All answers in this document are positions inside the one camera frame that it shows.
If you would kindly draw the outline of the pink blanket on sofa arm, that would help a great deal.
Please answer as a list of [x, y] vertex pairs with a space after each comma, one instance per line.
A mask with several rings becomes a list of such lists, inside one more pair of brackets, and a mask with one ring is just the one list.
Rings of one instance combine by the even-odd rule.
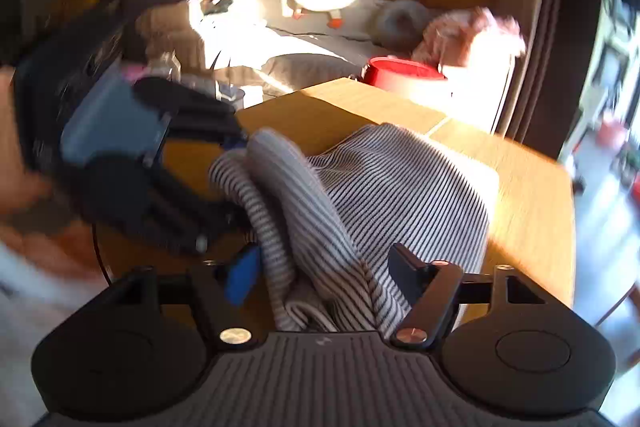
[[426, 25], [411, 60], [465, 67], [483, 52], [521, 57], [526, 43], [518, 21], [512, 16], [495, 16], [486, 6], [448, 11]]

